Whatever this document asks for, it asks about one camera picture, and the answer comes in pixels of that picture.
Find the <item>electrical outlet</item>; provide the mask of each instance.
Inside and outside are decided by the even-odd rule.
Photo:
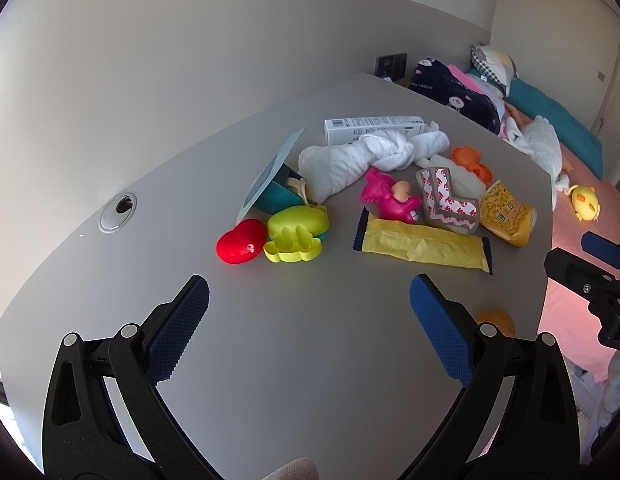
[[[408,55],[405,52],[379,56],[375,63],[376,77],[389,77],[392,81],[399,81],[405,77],[405,65]]]

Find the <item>yellow-green plastic mold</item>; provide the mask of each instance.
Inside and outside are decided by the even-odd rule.
[[[271,262],[314,260],[321,254],[321,240],[330,227],[324,206],[296,205],[284,209],[268,220],[271,241],[263,247]]]

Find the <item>yellow wrapper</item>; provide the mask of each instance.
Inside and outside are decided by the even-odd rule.
[[[388,254],[409,262],[439,264],[492,273],[488,238],[461,235],[425,225],[382,220],[361,213],[354,250]]]
[[[501,180],[492,184],[479,202],[481,225],[507,242],[523,247],[535,226],[536,209],[516,200]]]

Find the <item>white box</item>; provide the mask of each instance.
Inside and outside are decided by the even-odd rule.
[[[353,119],[326,119],[324,121],[325,140],[328,144],[349,144],[382,128],[399,130],[408,137],[425,131],[426,124],[420,117],[358,117]]]

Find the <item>teal box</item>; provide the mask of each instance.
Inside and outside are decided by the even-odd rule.
[[[274,215],[294,205],[303,205],[303,199],[286,187],[289,178],[301,180],[301,176],[296,171],[284,164],[254,202],[254,207],[259,211]]]

